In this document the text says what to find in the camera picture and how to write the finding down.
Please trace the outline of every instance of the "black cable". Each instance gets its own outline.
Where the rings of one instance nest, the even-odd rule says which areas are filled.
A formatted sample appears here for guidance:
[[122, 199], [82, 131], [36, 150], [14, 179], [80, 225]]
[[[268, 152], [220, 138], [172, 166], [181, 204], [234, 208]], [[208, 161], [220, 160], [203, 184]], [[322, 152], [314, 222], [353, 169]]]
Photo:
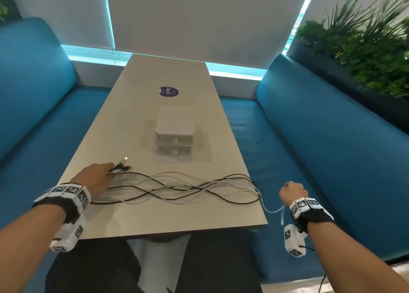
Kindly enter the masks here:
[[[139, 172], [122, 172], [122, 173], [120, 173], [120, 174], [137, 174], [137, 175], [140, 175], [140, 176], [144, 176], [144, 177], [146, 177], [146, 178], [148, 178], [148, 179], [150, 179], [150, 180], [152, 180], [152, 181], [154, 181], [154, 182], [160, 184], [161, 186], [166, 186], [164, 183], [162, 183], [162, 182], [156, 180], [155, 178], [151, 178], [151, 177], [149, 177], [149, 176], [147, 176], [147, 175], [145, 175], [145, 174], [141, 174], [141, 173], [139, 173]], [[123, 186], [110, 187], [110, 188], [108, 188], [108, 190], [118, 189], [118, 188], [121, 188], [121, 187], [133, 187], [133, 188], [135, 188], [135, 189], [138, 189], [138, 190], [144, 192], [143, 194], [138, 195], [138, 196], [136, 196], [136, 197], [124, 199], [123, 201], [125, 201], [125, 202], [129, 202], [129, 201], [132, 201], [132, 200], [141, 198], [141, 197], [143, 197], [143, 196], [145, 196], [145, 195], [147, 195], [147, 194], [152, 195], [152, 196], [154, 196], [154, 197], [156, 197], [156, 198], [165, 199], [165, 200], [168, 200], [168, 201], [174, 201], [174, 200], [177, 200], [177, 199], [185, 198], [185, 197], [188, 197], [188, 196], [191, 196], [191, 195], [200, 193], [200, 192], [202, 192], [202, 191], [206, 191], [206, 192], [208, 192], [208, 193], [210, 193], [210, 194], [213, 194], [213, 195], [217, 196], [218, 198], [221, 198], [221, 199], [224, 200], [225, 202], [232, 203], [232, 204], [236, 204], [236, 205], [249, 205], [249, 204], [258, 202], [258, 201], [260, 200], [260, 195], [259, 195], [258, 192], [256, 192], [256, 193], [258, 194], [258, 195], [257, 195], [257, 199], [255, 199], [254, 201], [252, 201], [252, 202], [246, 202], [246, 203], [238, 203], [238, 202], [229, 201], [228, 199], [222, 197], [221, 195], [219, 195], [219, 194], [217, 194], [217, 193], [215, 193], [215, 192], [212, 192], [211, 190], [207, 190], [208, 187], [212, 186], [213, 184], [215, 184], [215, 183], [217, 183], [217, 182], [219, 182], [219, 181], [222, 181], [222, 180], [233, 180], [233, 179], [244, 179], [244, 180], [250, 182], [250, 183], [255, 187], [255, 184], [254, 184], [253, 180], [252, 180], [249, 176], [246, 176], [246, 175], [244, 175], [244, 174], [231, 174], [231, 175], [228, 175], [228, 176], [223, 177], [223, 178], [221, 178], [221, 179], [215, 179], [215, 180], [212, 180], [212, 181], [209, 181], [209, 182], [204, 182], [204, 183], [202, 183], [202, 184], [200, 184], [200, 185], [198, 185], [198, 186], [188, 186], [188, 185], [184, 185], [184, 186], [187, 186], [187, 187], [189, 188], [189, 190], [197, 190], [197, 191], [196, 191], [196, 192], [189, 193], [189, 194], [186, 194], [186, 195], [182, 195], [182, 196], [176, 197], [176, 198], [161, 198], [161, 197], [157, 196], [157, 195], [154, 193], [154, 191], [161, 190], [161, 189], [162, 189], [161, 187], [156, 188], [156, 189], [151, 189], [151, 190], [144, 190], [144, 189], [141, 189], [140, 187], [137, 187], [137, 186], [123, 185]], [[186, 192], [186, 191], [188, 191], [188, 190], [177, 189], [177, 188], [175, 188], [175, 187], [169, 187], [169, 189], [171, 189], [171, 190], [176, 190], [176, 191], [181, 191], [181, 192]], [[116, 204], [116, 203], [122, 203], [122, 201], [107, 202], [107, 203], [91, 202], [91, 204], [94, 204], [94, 205], [112, 205], [112, 204]]]
[[327, 275], [324, 275], [324, 278], [322, 278], [320, 288], [318, 289], [318, 293], [321, 292], [321, 287], [322, 287], [322, 284], [324, 283], [324, 280], [325, 280], [326, 277], [327, 277]]
[[315, 252], [315, 250], [313, 249], [313, 248], [310, 248], [310, 247], [306, 247], [306, 246], [300, 246], [300, 245], [298, 245], [300, 248], [305, 248], [305, 249], [310, 249], [310, 250], [312, 250], [312, 251], [314, 251]]

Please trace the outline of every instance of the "left hand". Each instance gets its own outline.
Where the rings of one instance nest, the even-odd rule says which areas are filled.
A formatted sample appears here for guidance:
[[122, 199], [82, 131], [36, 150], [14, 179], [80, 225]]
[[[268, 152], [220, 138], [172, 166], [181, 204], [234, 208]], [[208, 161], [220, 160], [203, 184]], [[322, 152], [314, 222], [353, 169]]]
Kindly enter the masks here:
[[108, 174], [114, 163], [92, 164], [80, 171], [70, 182], [86, 186], [92, 200], [98, 198], [111, 185], [117, 174]]

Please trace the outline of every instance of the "hand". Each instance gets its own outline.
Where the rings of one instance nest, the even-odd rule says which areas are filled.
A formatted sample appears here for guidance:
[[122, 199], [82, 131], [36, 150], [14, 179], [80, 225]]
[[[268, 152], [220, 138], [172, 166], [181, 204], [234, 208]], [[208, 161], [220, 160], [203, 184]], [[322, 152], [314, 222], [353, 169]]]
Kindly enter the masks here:
[[289, 207], [295, 200], [308, 197], [308, 192], [304, 190], [304, 186], [301, 183], [289, 181], [281, 188], [279, 195], [283, 204]]
[[92, 164], [80, 171], [71, 182], [86, 186], [91, 198], [98, 198], [111, 185], [116, 174], [108, 174], [109, 170], [114, 167], [114, 163]]

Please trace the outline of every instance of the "sticker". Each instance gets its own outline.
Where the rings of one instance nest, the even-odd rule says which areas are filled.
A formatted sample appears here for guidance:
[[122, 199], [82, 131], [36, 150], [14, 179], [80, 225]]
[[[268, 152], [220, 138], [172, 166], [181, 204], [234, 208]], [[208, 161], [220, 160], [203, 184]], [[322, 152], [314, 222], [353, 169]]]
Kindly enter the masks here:
[[161, 87], [157, 90], [157, 93], [165, 97], [174, 97], [179, 94], [179, 91], [174, 87]]

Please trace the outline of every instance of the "black pants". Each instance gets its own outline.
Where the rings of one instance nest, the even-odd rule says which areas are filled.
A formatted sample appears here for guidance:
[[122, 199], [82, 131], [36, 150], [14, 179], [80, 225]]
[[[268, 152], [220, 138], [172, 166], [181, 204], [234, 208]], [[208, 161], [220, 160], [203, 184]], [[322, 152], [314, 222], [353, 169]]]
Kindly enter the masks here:
[[[57, 255], [47, 274], [45, 292], [142, 293], [137, 286], [140, 273], [126, 240], [82, 240], [72, 251]], [[242, 232], [192, 234], [175, 293], [262, 293]]]

